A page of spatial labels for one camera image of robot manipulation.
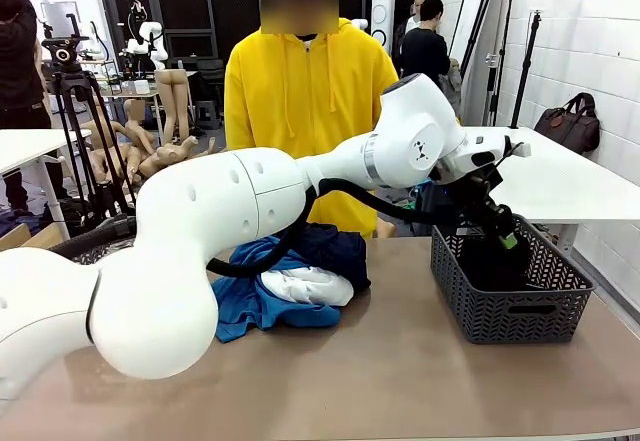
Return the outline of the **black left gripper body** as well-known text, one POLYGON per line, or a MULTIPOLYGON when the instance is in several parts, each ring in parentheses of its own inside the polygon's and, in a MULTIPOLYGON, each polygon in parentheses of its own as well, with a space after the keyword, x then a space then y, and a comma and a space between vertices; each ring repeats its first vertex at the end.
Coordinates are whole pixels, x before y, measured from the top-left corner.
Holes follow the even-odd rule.
POLYGON ((511 209, 497 204, 487 193, 481 178, 481 168, 463 178, 463 212, 467 218, 482 228, 487 236, 499 239, 515 231, 511 209))

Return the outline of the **beige lying mannequin torso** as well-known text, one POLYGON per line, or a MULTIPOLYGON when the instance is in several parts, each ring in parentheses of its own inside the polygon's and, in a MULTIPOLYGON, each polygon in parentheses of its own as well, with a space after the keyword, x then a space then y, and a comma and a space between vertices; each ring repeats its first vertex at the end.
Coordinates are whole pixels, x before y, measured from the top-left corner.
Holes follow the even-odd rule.
POLYGON ((211 137, 206 150, 196 152, 198 140, 195 136, 189 136, 181 144, 166 144, 142 161, 138 167, 141 175, 148 179, 162 169, 180 162, 213 154, 216 148, 216 138, 211 137))

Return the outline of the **grey plastic woven-pattern basket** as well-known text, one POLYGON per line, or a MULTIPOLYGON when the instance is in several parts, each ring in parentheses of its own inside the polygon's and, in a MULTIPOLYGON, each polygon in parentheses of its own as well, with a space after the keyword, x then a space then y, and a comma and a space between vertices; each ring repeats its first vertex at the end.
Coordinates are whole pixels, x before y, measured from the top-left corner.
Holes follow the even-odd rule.
POLYGON ((98 262, 107 255, 114 254, 133 245, 135 236, 132 234, 98 233, 93 236, 78 236, 49 248, 56 254, 81 265, 98 262))
POLYGON ((514 217, 515 231, 530 243, 527 291, 486 292, 473 287, 458 264, 466 237, 485 236, 475 227, 432 231, 431 271, 467 341, 474 344, 569 342, 594 283, 534 225, 514 217))

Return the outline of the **beige sitting mannequin torso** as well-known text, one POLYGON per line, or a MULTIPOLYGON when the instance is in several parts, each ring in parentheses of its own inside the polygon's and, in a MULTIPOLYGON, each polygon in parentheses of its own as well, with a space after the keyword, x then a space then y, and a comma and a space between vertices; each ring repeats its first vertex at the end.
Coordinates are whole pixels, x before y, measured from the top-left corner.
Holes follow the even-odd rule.
POLYGON ((80 127, 91 132, 90 140, 93 148, 106 149, 114 146, 114 141, 109 131, 109 128, 112 128, 114 135, 122 134, 126 136, 146 157, 155 152, 155 138, 142 127, 144 108, 145 103, 143 100, 129 98, 124 101, 124 110, 127 115, 127 121, 124 125, 115 121, 107 122, 102 112, 99 112, 98 121, 90 120, 82 123, 80 127))

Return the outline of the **black garment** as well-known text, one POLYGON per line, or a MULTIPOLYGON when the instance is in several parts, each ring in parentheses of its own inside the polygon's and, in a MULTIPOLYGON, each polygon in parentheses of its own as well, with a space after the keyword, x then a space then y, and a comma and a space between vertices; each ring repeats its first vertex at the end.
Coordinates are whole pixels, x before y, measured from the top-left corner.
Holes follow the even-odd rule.
POLYGON ((519 232, 515 244, 507 248, 499 237, 466 237, 458 264, 470 284, 486 292, 527 291, 530 243, 519 232))

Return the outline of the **light wooden box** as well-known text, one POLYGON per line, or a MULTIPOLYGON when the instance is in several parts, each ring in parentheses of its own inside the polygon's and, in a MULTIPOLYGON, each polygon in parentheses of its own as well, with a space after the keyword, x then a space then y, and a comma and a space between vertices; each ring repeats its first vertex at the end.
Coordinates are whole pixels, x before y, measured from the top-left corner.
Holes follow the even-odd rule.
POLYGON ((18 247, 49 249, 63 242, 60 229, 50 224, 32 235, 26 224, 20 224, 0 237, 0 252, 18 247))

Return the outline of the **person in yellow hoodie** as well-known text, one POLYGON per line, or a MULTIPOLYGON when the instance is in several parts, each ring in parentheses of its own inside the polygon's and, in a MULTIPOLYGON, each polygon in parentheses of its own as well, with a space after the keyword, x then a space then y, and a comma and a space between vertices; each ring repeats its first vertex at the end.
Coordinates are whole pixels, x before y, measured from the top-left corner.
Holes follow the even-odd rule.
POLYGON ((397 79, 380 43, 340 16, 339 0, 260 0, 259 29, 226 63, 227 146, 327 153, 375 128, 397 79))

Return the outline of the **white garment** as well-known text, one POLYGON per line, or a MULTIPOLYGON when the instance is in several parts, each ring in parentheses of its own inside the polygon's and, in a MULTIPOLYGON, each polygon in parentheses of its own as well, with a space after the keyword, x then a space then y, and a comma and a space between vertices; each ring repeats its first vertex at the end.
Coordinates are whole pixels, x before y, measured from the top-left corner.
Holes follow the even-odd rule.
POLYGON ((272 295, 298 304, 344 307, 354 296, 346 278, 316 267, 267 271, 260 278, 272 295))

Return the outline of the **white tower air conditioner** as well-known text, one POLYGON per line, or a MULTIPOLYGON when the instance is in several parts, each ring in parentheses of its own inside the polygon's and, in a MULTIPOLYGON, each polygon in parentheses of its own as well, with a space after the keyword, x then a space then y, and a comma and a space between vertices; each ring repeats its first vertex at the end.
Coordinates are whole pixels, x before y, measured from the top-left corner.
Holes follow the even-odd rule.
POLYGON ((392 53, 395 0, 371 0, 370 33, 384 48, 392 53))

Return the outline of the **small white table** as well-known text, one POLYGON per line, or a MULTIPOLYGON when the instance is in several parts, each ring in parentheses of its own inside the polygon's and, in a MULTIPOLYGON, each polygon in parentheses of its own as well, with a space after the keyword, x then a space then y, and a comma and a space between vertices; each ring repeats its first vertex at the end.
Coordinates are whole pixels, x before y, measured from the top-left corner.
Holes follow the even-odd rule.
POLYGON ((59 161, 49 157, 48 153, 65 147, 67 138, 76 142, 89 136, 88 129, 81 129, 80 136, 64 129, 0 130, 0 177, 13 173, 16 169, 34 165, 40 186, 45 192, 52 219, 64 241, 69 240, 70 235, 46 169, 47 162, 58 164, 59 161))

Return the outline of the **brown leather bag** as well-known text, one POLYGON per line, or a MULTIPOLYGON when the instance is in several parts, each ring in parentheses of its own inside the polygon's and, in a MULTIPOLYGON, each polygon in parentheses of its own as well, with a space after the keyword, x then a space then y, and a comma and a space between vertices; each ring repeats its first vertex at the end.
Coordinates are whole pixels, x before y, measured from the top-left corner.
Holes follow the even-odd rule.
POLYGON ((600 121, 593 96, 580 92, 564 106, 545 110, 534 130, 579 155, 595 151, 600 121))

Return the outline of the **thin black leaning pole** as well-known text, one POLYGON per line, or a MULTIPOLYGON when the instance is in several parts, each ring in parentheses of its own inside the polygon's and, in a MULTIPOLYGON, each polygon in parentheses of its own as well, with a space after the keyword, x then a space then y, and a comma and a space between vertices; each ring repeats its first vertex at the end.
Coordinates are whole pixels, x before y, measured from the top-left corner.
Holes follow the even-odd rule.
POLYGON ((459 54, 459 49, 456 47, 456 42, 461 38, 461 26, 463 24, 462 22, 462 18, 464 15, 464 9, 465 9, 465 3, 466 0, 460 0, 459 3, 459 9, 456 15, 456 19, 455 19, 455 25, 454 25, 454 30, 451 36, 451 41, 449 43, 449 54, 448 56, 450 58, 454 58, 458 61, 461 60, 461 56, 459 54))

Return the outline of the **thick black leaning pole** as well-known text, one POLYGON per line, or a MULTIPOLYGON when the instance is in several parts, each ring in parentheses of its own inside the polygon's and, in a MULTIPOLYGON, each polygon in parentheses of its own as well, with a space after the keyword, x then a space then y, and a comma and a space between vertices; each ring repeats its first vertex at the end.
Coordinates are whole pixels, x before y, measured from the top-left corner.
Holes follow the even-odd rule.
POLYGON ((487 84, 491 64, 497 56, 497 31, 501 0, 466 0, 461 38, 456 42, 461 56, 461 121, 466 126, 483 123, 488 105, 487 84))

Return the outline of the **blue t-shirt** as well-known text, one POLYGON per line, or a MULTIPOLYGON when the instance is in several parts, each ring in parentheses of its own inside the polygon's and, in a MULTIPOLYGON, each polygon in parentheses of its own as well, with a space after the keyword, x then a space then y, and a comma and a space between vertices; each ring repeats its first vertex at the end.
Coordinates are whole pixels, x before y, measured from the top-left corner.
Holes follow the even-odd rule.
MULTIPOLYGON (((290 250, 267 271, 300 267, 312 266, 290 250)), ((268 330, 278 324, 295 328, 324 328, 340 322, 342 307, 282 300, 265 288, 261 274, 244 278, 222 277, 213 283, 218 303, 216 338, 220 342, 239 339, 252 328, 268 330)))

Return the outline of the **person in black long sleeves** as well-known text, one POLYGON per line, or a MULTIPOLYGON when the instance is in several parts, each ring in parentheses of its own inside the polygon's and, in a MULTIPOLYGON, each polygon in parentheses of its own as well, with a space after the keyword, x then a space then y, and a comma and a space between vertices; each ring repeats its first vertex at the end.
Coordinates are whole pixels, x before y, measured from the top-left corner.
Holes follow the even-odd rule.
POLYGON ((30 0, 0 0, 0 130, 49 129, 30 0))

